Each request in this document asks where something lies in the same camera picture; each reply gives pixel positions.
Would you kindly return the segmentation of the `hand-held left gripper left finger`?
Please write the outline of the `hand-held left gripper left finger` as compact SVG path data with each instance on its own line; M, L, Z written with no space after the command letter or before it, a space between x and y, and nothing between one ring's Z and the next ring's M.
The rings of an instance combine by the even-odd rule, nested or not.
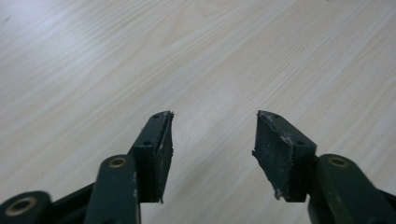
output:
M142 203L160 203L172 157L172 120L152 115L126 154L105 159L99 168L84 224L141 224Z

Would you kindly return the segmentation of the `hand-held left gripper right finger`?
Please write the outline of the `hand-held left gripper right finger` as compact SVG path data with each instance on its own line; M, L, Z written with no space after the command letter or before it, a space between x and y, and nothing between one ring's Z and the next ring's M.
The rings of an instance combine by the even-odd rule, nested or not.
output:
M258 112L252 155L277 199L307 202L312 224L396 224L396 196L376 188L354 161L316 149L283 117Z

